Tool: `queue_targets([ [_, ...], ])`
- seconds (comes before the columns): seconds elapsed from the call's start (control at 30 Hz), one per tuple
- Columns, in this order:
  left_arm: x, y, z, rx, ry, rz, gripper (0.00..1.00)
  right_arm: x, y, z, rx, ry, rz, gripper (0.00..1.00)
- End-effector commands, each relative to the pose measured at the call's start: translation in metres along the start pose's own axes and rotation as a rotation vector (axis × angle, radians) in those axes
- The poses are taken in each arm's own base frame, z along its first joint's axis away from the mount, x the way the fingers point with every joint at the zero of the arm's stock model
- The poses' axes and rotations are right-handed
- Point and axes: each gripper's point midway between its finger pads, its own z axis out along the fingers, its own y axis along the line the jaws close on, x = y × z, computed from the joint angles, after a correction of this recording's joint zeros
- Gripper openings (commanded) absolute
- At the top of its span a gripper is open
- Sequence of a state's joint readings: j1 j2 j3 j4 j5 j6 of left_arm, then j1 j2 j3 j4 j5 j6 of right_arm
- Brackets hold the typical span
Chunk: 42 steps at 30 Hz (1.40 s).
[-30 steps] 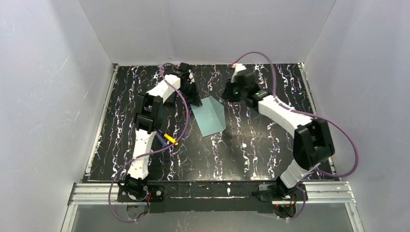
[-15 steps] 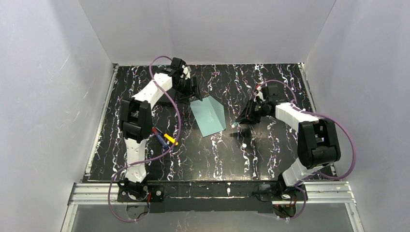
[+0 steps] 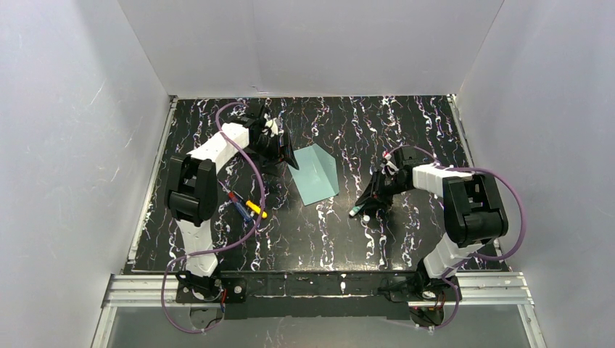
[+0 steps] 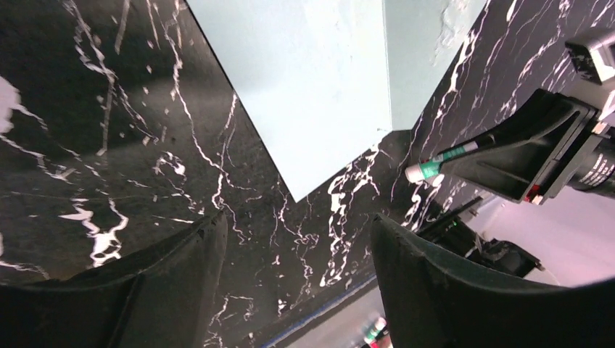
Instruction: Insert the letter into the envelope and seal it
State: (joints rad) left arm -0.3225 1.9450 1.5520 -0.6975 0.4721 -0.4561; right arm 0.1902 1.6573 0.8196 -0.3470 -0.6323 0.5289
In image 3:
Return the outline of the teal paper envelope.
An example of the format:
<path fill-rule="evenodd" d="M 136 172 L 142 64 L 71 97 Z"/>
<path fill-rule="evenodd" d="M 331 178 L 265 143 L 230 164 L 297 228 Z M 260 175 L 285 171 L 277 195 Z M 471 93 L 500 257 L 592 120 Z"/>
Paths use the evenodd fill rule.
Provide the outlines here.
<path fill-rule="evenodd" d="M 339 193 L 337 160 L 317 144 L 294 152 L 299 170 L 290 171 L 305 206 Z"/>

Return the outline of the green white marker pen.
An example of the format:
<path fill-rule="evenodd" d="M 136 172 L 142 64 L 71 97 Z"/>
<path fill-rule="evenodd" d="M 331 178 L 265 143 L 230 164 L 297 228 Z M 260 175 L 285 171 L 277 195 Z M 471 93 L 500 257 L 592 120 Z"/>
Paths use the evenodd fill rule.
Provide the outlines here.
<path fill-rule="evenodd" d="M 354 217 L 356 216 L 361 210 L 360 206 L 354 206 L 350 211 L 349 211 L 349 216 L 350 217 Z"/>

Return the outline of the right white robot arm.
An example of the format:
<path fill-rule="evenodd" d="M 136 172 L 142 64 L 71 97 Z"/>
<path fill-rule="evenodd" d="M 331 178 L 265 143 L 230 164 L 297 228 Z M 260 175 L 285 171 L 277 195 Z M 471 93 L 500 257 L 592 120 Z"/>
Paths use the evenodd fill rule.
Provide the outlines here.
<path fill-rule="evenodd" d="M 498 185 L 491 174 L 446 169 L 426 163 L 415 146 L 398 146 L 383 153 L 364 192 L 350 210 L 369 215 L 392 206 L 393 198 L 413 189 L 429 192 L 443 201 L 445 232 L 408 280 L 390 285 L 406 286 L 420 293 L 449 287 L 457 269 L 484 245 L 505 235 L 508 218 Z"/>

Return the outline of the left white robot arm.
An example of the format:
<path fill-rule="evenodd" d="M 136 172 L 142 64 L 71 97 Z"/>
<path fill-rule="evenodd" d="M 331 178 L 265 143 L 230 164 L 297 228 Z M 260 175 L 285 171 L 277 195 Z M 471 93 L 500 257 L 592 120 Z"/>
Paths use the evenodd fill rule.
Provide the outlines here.
<path fill-rule="evenodd" d="M 282 162 L 299 169 L 291 137 L 264 104 L 247 105 L 226 123 L 215 115 L 217 132 L 187 154 L 174 155 L 165 184 L 165 206 L 180 229 L 186 267 L 177 277 L 187 286 L 207 288 L 218 266 L 210 219 L 218 208 L 218 172 L 240 154 L 264 186 L 263 173 Z"/>

